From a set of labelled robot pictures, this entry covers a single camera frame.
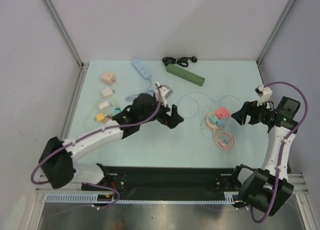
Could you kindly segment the small yellow orange adapter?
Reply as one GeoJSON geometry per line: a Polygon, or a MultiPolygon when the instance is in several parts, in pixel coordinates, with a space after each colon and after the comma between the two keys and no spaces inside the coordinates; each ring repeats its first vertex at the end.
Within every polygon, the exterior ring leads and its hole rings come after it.
{"type": "Polygon", "coordinates": [[[94,120],[96,122],[103,122],[105,120],[106,116],[103,112],[96,114],[96,116],[94,117],[94,120]]]}

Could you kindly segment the pink round socket hub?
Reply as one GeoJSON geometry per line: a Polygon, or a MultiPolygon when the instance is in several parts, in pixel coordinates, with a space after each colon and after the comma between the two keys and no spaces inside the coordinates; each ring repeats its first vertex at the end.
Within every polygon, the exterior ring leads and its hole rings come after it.
{"type": "Polygon", "coordinates": [[[220,131],[224,128],[224,126],[217,125],[218,121],[219,119],[215,112],[209,112],[205,117],[205,124],[212,131],[220,131]]]}

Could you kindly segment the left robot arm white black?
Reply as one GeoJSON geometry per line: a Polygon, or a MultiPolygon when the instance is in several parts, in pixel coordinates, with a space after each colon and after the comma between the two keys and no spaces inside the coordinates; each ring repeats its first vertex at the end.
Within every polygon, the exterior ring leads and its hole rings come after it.
{"type": "Polygon", "coordinates": [[[99,190],[108,188],[110,177],[102,164],[76,165],[76,162],[106,144],[123,140],[138,132],[142,124],[156,120],[170,129],[177,127],[184,118],[178,114],[177,106],[168,107],[166,100],[160,93],[152,96],[142,93],[131,105],[96,130],[69,140],[52,137],[47,141],[34,169],[34,172],[41,169],[46,180],[35,181],[35,173],[32,173],[32,183],[49,183],[52,188],[58,189],[79,178],[82,183],[93,184],[99,190]]]}

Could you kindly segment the teal plug adapter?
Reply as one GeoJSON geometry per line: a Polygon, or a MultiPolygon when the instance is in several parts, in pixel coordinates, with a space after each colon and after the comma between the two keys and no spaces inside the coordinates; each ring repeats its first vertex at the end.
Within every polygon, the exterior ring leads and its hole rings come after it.
{"type": "Polygon", "coordinates": [[[121,112],[121,108],[115,108],[113,115],[117,115],[121,112]]]}

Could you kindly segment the green power strip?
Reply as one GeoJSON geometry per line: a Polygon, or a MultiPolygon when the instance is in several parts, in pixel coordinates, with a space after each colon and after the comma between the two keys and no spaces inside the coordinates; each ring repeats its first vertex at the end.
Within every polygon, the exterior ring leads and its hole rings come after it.
{"type": "Polygon", "coordinates": [[[203,86],[205,78],[173,64],[166,66],[166,71],[198,86],[203,86]]]}

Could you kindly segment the white Honor charger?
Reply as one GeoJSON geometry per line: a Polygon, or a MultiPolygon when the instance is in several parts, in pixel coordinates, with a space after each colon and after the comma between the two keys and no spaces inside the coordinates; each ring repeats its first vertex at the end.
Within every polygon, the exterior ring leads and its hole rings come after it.
{"type": "Polygon", "coordinates": [[[101,94],[105,98],[110,98],[115,94],[115,90],[112,90],[111,88],[107,87],[107,88],[104,88],[103,90],[101,90],[101,94]]]}

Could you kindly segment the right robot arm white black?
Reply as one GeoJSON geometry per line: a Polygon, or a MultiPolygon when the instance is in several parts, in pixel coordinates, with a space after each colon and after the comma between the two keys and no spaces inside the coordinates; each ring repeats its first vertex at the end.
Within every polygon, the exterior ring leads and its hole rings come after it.
{"type": "Polygon", "coordinates": [[[294,120],[300,102],[282,97],[276,109],[265,103],[246,101],[232,118],[240,125],[262,123],[268,127],[268,146],[260,168],[244,164],[236,166],[231,175],[231,186],[238,190],[238,198],[246,205],[267,216],[273,216],[292,195],[294,186],[288,182],[288,158],[291,144],[298,130],[294,120]]]}

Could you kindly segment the pink deer cube socket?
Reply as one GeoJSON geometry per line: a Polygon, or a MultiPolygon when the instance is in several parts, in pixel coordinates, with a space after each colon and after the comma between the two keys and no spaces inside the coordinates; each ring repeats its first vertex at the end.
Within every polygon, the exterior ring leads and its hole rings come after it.
{"type": "Polygon", "coordinates": [[[111,72],[105,72],[101,79],[103,83],[108,86],[112,86],[114,83],[117,82],[115,74],[111,72]]]}

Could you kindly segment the red pink cube charger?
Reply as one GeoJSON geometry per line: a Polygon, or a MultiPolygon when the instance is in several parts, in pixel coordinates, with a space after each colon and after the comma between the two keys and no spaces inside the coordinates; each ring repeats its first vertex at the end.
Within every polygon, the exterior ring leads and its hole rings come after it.
{"type": "Polygon", "coordinates": [[[218,119],[228,119],[231,114],[225,107],[220,107],[215,111],[215,115],[218,119]]]}

